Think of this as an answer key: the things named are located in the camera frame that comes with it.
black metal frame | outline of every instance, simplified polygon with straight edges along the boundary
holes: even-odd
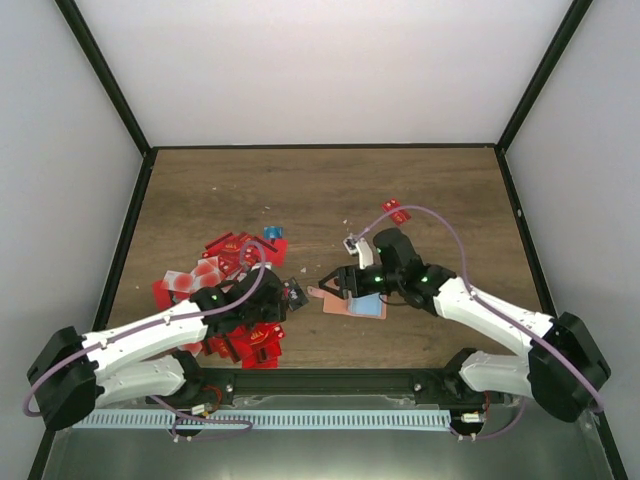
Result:
[[[135,191],[127,212],[125,223],[116,253],[113,259],[111,270],[107,278],[104,293],[102,295],[98,313],[94,322],[94,329],[103,329],[106,326],[115,294],[120,282],[120,277],[124,268],[127,252],[131,244],[133,232],[142,202],[147,190],[149,179],[153,170],[153,164],[160,148],[182,149],[182,148],[207,148],[207,149],[256,149],[256,148],[494,148],[498,166],[504,180],[505,188],[509,197],[509,202],[513,210],[514,218],[518,226],[520,238],[525,250],[529,268],[533,276],[535,288],[540,300],[541,308],[545,313],[555,315],[551,294],[547,286],[538,255],[535,250],[531,232],[527,226],[525,215],[520,206],[518,194],[509,172],[505,153],[516,137],[520,127],[524,123],[529,111],[533,107],[536,99],[542,91],[546,81],[549,79],[554,67],[558,63],[562,53],[571,40],[573,34],[580,25],[592,0],[574,0],[569,7],[560,27],[558,28],[551,44],[542,58],[535,74],[533,75],[522,99],[514,111],[507,127],[504,130],[497,145],[491,142],[486,144],[351,144],[351,145],[253,145],[253,146],[179,146],[179,147],[156,147],[151,148],[147,142],[131,108],[129,107],[115,77],[113,76],[107,62],[91,34],[89,27],[82,18],[74,0],[55,0],[60,11],[67,20],[73,34],[81,45],[85,55],[91,63],[96,75],[100,79],[107,94],[111,98],[114,107],[122,118],[136,146],[143,155],[143,162],[136,182]],[[272,372],[254,371],[214,371],[208,375],[212,376],[214,383],[225,383],[232,385],[236,394],[256,393],[287,393],[293,394],[297,391],[304,393],[336,394],[336,393],[398,393],[406,394],[412,392],[418,403],[432,401],[433,390],[425,389],[424,393],[416,392],[414,386],[417,383],[433,380],[441,370],[429,369],[370,369],[370,370],[276,370]],[[614,478],[618,480],[626,479],[627,474],[620,459],[615,442],[607,419],[604,414],[598,415],[598,432],[605,448],[609,465]],[[34,460],[29,479],[41,479],[44,473],[46,462],[53,444],[55,432],[46,431],[40,448]]]

wooden table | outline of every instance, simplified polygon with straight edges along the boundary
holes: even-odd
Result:
[[[295,276],[303,288],[316,285],[352,263],[342,240],[377,218],[391,197],[428,206],[453,224],[478,288],[539,309],[491,149],[163,150],[109,326],[155,313],[151,284],[167,270],[191,271],[205,243],[229,230],[284,227],[289,250],[276,272]],[[458,270],[450,234],[427,215],[412,216],[402,228],[423,260]],[[385,220],[379,229],[391,226]],[[465,326],[410,307],[389,307],[386,320],[374,320],[324,314],[321,301],[311,299],[283,327],[283,367],[441,367],[463,347],[505,352]],[[217,355],[199,358],[232,366]]]

white wall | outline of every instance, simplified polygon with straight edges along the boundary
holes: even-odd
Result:
[[[613,370],[607,417],[640,478],[640,4],[594,2],[508,152],[560,311]]]
[[[570,0],[79,0],[152,145],[494,142]]]
[[[0,2],[0,45],[0,478],[21,479],[26,371],[91,327],[141,158],[53,1]]]

gray floor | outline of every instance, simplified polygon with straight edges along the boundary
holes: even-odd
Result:
[[[70,430],[57,437],[45,478],[609,479],[589,419],[564,424],[530,406],[514,430],[475,444],[428,432],[256,431],[175,444],[157,430]]]

robotic arm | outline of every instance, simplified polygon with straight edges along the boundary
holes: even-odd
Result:
[[[477,298],[542,337],[599,390],[611,375],[586,326],[575,315],[553,318],[514,306],[481,290],[469,290],[462,278],[439,265],[423,263],[409,238],[399,229],[378,233],[373,244],[380,264],[364,239],[345,240],[358,265],[337,268],[319,287],[346,299],[397,292],[410,306],[460,322],[511,350],[514,355],[489,355],[463,349],[445,368],[447,388],[458,397],[465,391],[499,391],[534,398],[554,417],[573,422],[592,397],[555,357],[531,338],[481,305]],[[329,286],[334,281],[337,288]]]
[[[48,375],[34,394],[47,428],[61,430],[94,408],[147,395],[174,401],[193,398],[202,387],[203,375],[189,352],[148,359],[212,336],[224,338],[240,325],[284,321],[284,287],[269,268],[245,302],[222,313],[197,315],[236,302],[248,293],[258,275],[254,267],[240,282],[202,288],[189,300],[124,327],[83,336],[73,327],[56,332],[27,373],[31,385]],[[90,348],[96,344],[100,347]],[[77,359],[50,375],[74,354],[79,355]]]

